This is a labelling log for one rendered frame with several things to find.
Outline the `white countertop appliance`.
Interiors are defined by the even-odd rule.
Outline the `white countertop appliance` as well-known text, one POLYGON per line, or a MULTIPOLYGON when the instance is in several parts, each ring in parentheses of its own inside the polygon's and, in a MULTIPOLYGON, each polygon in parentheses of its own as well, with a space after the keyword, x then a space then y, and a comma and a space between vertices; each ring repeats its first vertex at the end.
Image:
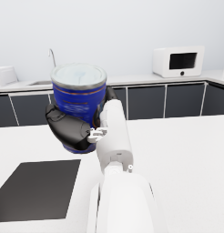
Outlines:
POLYGON ((16 83, 17 81, 15 69, 12 66, 0 66, 0 87, 16 83))

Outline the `kitchen counter with dark cabinets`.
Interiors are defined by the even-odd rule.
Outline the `kitchen counter with dark cabinets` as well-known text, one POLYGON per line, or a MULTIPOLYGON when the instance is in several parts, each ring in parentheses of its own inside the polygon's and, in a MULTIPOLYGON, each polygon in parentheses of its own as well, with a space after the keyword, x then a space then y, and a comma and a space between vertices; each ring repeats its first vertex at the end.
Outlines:
MULTIPOLYGON (((0 127, 44 125, 45 108, 55 101, 52 85, 36 81, 0 87, 0 127)), ((127 119, 224 115, 224 70, 200 76, 110 76, 127 119)))

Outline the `kitchen sink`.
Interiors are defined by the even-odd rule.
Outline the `kitchen sink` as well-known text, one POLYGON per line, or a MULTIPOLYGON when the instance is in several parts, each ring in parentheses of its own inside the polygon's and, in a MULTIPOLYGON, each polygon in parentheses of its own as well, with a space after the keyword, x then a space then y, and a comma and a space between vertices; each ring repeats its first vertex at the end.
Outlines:
POLYGON ((52 82, 50 80, 45 80, 45 81, 36 81, 32 84, 29 84, 29 86, 42 86, 42 85, 52 85, 52 82))

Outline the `silver kitchen faucet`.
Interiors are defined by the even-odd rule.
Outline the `silver kitchen faucet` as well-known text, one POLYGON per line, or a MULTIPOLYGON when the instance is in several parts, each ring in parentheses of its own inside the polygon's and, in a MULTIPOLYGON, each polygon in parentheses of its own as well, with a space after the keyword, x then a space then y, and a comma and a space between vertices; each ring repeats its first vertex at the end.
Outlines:
POLYGON ((53 50, 51 48, 48 49, 48 56, 52 56, 54 67, 56 67, 55 55, 54 55, 54 52, 53 52, 53 50))

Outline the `blue can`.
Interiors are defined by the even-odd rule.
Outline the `blue can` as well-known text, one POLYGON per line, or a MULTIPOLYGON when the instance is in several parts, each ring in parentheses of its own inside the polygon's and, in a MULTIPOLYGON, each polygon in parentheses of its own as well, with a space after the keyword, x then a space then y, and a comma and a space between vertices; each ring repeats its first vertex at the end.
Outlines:
POLYGON ((46 120, 52 132, 72 153, 96 149, 87 137, 100 126, 99 114, 105 103, 107 74, 88 64, 56 66, 51 72, 56 104, 46 107, 46 120))

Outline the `dark grey square mat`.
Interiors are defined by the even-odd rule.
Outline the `dark grey square mat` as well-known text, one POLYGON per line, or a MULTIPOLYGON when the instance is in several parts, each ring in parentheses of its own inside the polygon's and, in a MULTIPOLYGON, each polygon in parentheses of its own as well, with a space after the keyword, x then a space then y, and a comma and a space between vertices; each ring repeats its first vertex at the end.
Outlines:
POLYGON ((0 187, 0 222, 65 218, 80 160, 21 163, 0 187))

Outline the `white microwave oven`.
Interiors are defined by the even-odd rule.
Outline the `white microwave oven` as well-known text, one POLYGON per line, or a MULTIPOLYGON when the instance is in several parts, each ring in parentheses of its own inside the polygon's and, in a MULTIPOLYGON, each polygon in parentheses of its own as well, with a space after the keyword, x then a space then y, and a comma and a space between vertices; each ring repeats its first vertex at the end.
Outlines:
POLYGON ((152 70, 164 78, 200 76, 204 46, 158 48, 153 51, 152 70))

